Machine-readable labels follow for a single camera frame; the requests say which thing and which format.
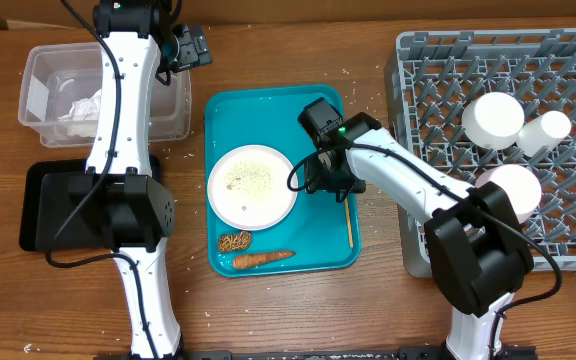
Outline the wooden chopstick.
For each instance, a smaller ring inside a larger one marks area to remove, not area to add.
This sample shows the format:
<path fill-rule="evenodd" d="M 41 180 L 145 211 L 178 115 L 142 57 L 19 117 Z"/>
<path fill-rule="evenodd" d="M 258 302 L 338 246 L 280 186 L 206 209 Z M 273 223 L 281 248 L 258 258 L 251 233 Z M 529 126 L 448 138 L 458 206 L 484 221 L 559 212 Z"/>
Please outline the wooden chopstick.
<path fill-rule="evenodd" d="M 354 239 L 353 239 L 352 221 L 350 218 L 350 208 L 349 208 L 349 203 L 348 203 L 347 198 L 344 200 L 343 204 L 344 204 L 345 217 L 346 217 L 349 248 L 353 249 L 354 248 Z"/>

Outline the white napkin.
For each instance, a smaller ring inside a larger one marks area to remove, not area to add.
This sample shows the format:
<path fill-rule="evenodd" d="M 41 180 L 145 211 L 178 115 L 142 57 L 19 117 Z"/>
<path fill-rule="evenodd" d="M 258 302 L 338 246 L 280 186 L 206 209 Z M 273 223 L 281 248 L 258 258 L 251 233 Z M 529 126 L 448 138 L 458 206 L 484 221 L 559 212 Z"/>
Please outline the white napkin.
<path fill-rule="evenodd" d="M 78 137 L 94 137 L 97 132 L 101 103 L 101 91 L 90 98 L 74 101 L 69 112 L 58 120 L 66 124 L 67 134 Z"/>

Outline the pink white bowl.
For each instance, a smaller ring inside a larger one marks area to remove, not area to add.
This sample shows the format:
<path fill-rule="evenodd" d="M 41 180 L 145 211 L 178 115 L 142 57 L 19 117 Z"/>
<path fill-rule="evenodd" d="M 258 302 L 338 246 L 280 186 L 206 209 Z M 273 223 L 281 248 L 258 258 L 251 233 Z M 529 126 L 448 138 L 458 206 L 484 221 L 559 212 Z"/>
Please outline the pink white bowl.
<path fill-rule="evenodd" d="M 519 165 L 507 164 L 487 170 L 476 180 L 475 186 L 479 188 L 488 182 L 494 182 L 506 192 L 520 224 L 531 217 L 542 198 L 538 178 Z"/>

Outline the white cup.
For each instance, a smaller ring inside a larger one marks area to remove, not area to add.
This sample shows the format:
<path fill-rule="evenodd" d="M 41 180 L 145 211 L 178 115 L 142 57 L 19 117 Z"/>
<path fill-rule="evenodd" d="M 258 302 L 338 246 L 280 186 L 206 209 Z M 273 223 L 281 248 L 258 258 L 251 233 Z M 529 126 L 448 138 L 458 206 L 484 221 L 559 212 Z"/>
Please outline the white cup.
<path fill-rule="evenodd" d="M 517 146 L 529 157 L 546 147 L 552 150 L 570 133 L 569 117 L 560 111 L 548 111 L 526 123 L 520 130 Z"/>

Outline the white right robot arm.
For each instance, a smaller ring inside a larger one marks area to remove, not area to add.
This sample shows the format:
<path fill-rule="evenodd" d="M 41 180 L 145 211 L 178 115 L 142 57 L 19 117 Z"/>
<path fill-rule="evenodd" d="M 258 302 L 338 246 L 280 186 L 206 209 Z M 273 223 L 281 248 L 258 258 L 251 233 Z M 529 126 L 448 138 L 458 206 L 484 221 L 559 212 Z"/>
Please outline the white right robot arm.
<path fill-rule="evenodd" d="M 512 195 L 488 182 L 452 178 L 402 147 L 375 118 L 344 118 L 320 97 L 298 116 L 315 150 L 297 163 L 301 190 L 326 191 L 343 203 L 373 184 L 424 226 L 432 278 L 452 306 L 441 344 L 427 359 L 534 359 L 533 347 L 502 343 L 508 310 L 554 296 L 560 266 L 521 230 Z"/>

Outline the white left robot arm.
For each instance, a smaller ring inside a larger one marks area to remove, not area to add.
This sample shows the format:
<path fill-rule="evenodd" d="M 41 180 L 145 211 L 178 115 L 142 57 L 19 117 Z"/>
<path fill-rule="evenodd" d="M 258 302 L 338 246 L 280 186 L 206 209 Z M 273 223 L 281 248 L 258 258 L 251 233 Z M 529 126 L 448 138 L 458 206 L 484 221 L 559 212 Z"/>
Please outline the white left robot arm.
<path fill-rule="evenodd" d="M 101 47 L 99 120 L 84 172 L 68 180 L 74 208 L 44 250 L 55 268 L 115 262 L 130 315 L 130 359 L 189 356 L 166 268 L 174 198 L 154 178 L 149 153 L 154 84 L 212 61 L 201 29 L 179 23 L 181 8 L 173 1 L 102 1 L 83 24 Z"/>

